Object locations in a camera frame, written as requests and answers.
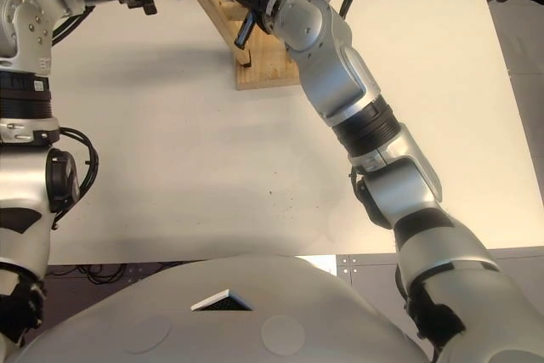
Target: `white table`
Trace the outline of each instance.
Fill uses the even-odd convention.
[[[230,52],[196,1],[156,3],[153,17],[101,5],[54,48],[54,114],[91,137],[100,172],[53,233],[51,264],[393,252],[300,87],[235,91]],[[544,245],[485,0],[355,0],[348,22],[445,208],[490,248]]]

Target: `wooden stand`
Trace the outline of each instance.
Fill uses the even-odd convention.
[[[283,87],[298,84],[297,65],[277,38],[255,27],[246,48],[234,45],[247,9],[224,0],[197,0],[235,56],[236,89]]]

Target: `vent opening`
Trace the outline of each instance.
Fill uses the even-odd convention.
[[[216,293],[190,307],[190,310],[252,310],[251,307],[230,289]]]

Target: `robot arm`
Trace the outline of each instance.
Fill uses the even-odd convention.
[[[348,152],[354,190],[392,229],[406,310],[440,362],[544,362],[544,319],[483,244],[440,206],[441,186],[326,0],[237,0],[286,44],[309,102]]]
[[[85,193],[72,155],[53,147],[66,131],[47,79],[54,27],[105,1],[0,0],[0,361],[41,324],[50,231]],[[156,13],[153,0],[118,1]]]

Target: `gray floor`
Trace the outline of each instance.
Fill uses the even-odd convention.
[[[490,11],[544,195],[544,7],[527,0],[511,0],[505,4],[490,4]],[[544,248],[501,250],[494,255],[544,314],[544,297],[541,295],[544,292]],[[346,254],[337,256],[337,261],[338,276],[417,340],[416,328],[404,313],[402,299],[394,285],[394,256]],[[159,264],[130,264],[120,281],[103,286],[91,284],[77,272],[61,277],[50,276],[47,279],[45,324],[40,332],[159,268]],[[56,272],[63,270],[66,268],[54,268]],[[427,351],[430,350],[425,342],[417,341]]]

